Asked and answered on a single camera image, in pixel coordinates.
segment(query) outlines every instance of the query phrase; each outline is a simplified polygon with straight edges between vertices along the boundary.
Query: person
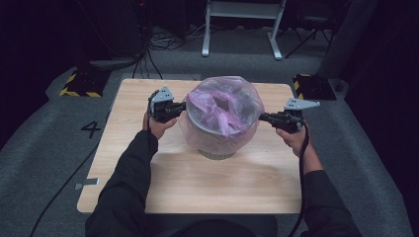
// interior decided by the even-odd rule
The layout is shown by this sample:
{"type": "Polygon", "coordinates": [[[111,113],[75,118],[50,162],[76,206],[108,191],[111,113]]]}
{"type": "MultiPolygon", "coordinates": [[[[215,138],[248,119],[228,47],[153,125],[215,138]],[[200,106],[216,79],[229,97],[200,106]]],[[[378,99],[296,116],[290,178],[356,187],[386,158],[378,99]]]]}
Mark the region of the person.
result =
{"type": "MultiPolygon", "coordinates": [[[[85,222],[86,236],[148,236],[144,210],[151,181],[150,162],[158,151],[158,140],[175,123],[175,118],[160,123],[144,115],[142,131],[122,154],[114,174],[99,195],[98,204],[85,222]]],[[[276,132],[299,157],[305,128],[294,134],[280,129],[276,132]]],[[[308,231],[301,236],[361,236],[310,141],[303,155],[303,173],[304,220],[308,231]]],[[[208,219],[185,226],[170,236],[257,235],[246,226],[228,220],[208,219]]]]}

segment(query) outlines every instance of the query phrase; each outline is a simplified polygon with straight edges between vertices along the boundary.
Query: printed number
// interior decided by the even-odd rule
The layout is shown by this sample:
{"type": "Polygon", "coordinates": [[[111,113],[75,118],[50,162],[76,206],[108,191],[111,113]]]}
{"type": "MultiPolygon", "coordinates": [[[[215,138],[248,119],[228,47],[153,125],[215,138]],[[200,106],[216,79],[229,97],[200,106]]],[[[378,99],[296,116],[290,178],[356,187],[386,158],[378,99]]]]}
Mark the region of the printed number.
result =
{"type": "Polygon", "coordinates": [[[98,126],[98,123],[96,121],[92,121],[89,124],[83,126],[81,128],[81,130],[88,130],[88,131],[90,131],[89,138],[92,138],[93,137],[93,134],[95,133],[95,131],[101,130],[100,128],[97,128],[96,126],[98,126]]]}

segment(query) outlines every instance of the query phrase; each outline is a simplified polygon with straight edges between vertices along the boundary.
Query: wooden tabletop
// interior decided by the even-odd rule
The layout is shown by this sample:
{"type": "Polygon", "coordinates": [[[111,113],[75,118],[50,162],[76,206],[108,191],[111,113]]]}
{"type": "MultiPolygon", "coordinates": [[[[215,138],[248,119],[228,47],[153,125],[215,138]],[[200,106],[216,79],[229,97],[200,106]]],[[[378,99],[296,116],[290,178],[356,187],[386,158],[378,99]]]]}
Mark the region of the wooden tabletop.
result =
{"type": "MultiPolygon", "coordinates": [[[[141,130],[147,99],[164,85],[181,102],[199,81],[125,79],[105,127],[77,208],[92,212],[122,153],[141,130]]],[[[282,111],[292,90],[253,83],[265,111],[282,111]]],[[[190,147],[178,124],[159,140],[151,161],[147,213],[299,213],[297,158],[275,129],[261,121],[252,140],[225,160],[211,160],[190,147]]]]}

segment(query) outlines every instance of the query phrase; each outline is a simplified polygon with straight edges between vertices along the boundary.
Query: black cable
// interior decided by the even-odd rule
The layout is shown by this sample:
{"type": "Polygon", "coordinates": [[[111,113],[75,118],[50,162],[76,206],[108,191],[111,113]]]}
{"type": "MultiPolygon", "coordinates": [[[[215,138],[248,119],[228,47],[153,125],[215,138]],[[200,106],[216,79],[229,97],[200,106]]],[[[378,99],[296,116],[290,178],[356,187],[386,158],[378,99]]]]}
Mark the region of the black cable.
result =
{"type": "Polygon", "coordinates": [[[64,188],[70,183],[70,181],[73,179],[73,177],[77,174],[77,172],[80,170],[81,167],[89,160],[90,156],[95,152],[95,150],[98,148],[99,142],[95,145],[95,147],[90,151],[89,155],[81,162],[81,164],[77,167],[77,169],[71,174],[71,176],[65,181],[65,183],[61,186],[61,188],[56,192],[56,194],[52,197],[52,199],[49,201],[49,203],[46,205],[46,207],[43,209],[41,215],[38,217],[37,222],[35,223],[34,227],[32,228],[30,237],[33,237],[35,234],[35,231],[38,228],[38,225],[41,222],[41,219],[43,218],[43,215],[46,213],[46,211],[49,209],[49,207],[52,205],[52,203],[55,201],[55,199],[58,197],[58,195],[64,190],[64,188]]]}
{"type": "Polygon", "coordinates": [[[151,58],[151,53],[150,53],[150,50],[149,50],[149,49],[147,49],[147,52],[148,52],[148,57],[150,58],[151,63],[153,64],[154,68],[156,69],[156,71],[157,71],[158,75],[160,76],[160,79],[162,79],[162,80],[163,80],[163,77],[161,76],[160,71],[158,70],[158,68],[157,68],[157,67],[156,67],[156,65],[154,64],[153,59],[151,58]]]}
{"type": "Polygon", "coordinates": [[[90,23],[90,25],[92,26],[93,30],[95,31],[96,35],[98,36],[99,40],[104,44],[104,46],[111,52],[113,52],[116,55],[119,56],[123,56],[123,57],[131,57],[131,60],[128,62],[120,62],[120,63],[113,63],[111,65],[95,65],[92,64],[92,66],[96,69],[98,69],[99,71],[114,71],[114,70],[119,70],[119,69],[123,69],[129,66],[132,66],[136,63],[138,63],[139,60],[141,60],[141,58],[145,55],[145,48],[147,47],[147,42],[148,40],[145,40],[142,43],[141,46],[141,50],[137,53],[137,54],[132,54],[132,53],[124,53],[124,52],[118,52],[116,50],[114,50],[113,48],[111,48],[106,42],[105,40],[102,38],[102,36],[99,34],[98,30],[96,29],[95,24],[93,23],[92,19],[89,17],[89,15],[87,14],[86,9],[84,8],[84,6],[81,4],[81,2],[79,0],[77,0],[78,5],[80,6],[83,14],[85,15],[85,17],[87,18],[88,22],[90,23]]]}
{"type": "Polygon", "coordinates": [[[136,67],[138,66],[138,64],[139,64],[139,62],[140,62],[141,60],[139,60],[136,64],[135,64],[135,67],[133,68],[133,71],[132,71],[132,78],[135,76],[135,71],[136,71],[136,67]]]}
{"type": "Polygon", "coordinates": [[[147,78],[150,79],[150,72],[148,71],[148,68],[147,68],[147,58],[146,57],[144,57],[144,69],[147,72],[147,78]]]}
{"type": "Polygon", "coordinates": [[[87,14],[86,9],[84,8],[84,6],[81,4],[80,0],[77,0],[78,5],[80,6],[83,14],[85,15],[85,17],[87,18],[88,22],[90,23],[90,25],[92,26],[93,30],[95,31],[96,35],[98,36],[99,40],[105,45],[105,47],[115,53],[116,55],[119,56],[129,56],[129,57],[136,57],[136,55],[132,55],[132,54],[125,54],[123,52],[118,52],[116,50],[114,50],[113,48],[111,48],[106,42],[105,40],[102,38],[102,36],[99,34],[98,30],[95,27],[95,24],[93,23],[92,19],[89,17],[89,14],[87,14]]]}
{"type": "Polygon", "coordinates": [[[293,227],[293,230],[291,231],[289,237],[293,237],[296,230],[299,228],[299,225],[301,224],[302,219],[304,217],[304,209],[305,209],[303,158],[304,158],[305,149],[307,148],[307,145],[308,145],[309,136],[308,136],[307,124],[305,124],[305,122],[302,122],[302,124],[305,127],[305,137],[304,137],[304,142],[302,143],[302,146],[301,146],[301,152],[299,154],[299,161],[298,161],[299,185],[301,186],[301,209],[299,210],[298,220],[296,221],[296,223],[293,227]]]}

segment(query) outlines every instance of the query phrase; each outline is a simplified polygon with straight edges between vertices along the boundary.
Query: plastic bag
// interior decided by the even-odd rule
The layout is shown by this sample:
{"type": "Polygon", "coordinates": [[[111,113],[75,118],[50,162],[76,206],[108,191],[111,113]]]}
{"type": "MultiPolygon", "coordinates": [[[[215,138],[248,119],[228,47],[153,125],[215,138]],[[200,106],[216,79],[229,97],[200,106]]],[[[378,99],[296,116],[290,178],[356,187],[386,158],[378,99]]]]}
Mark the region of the plastic bag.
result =
{"type": "Polygon", "coordinates": [[[214,155],[231,155],[249,142],[265,111],[254,86],[238,76],[207,78],[184,101],[179,125],[187,143],[214,155]]]}

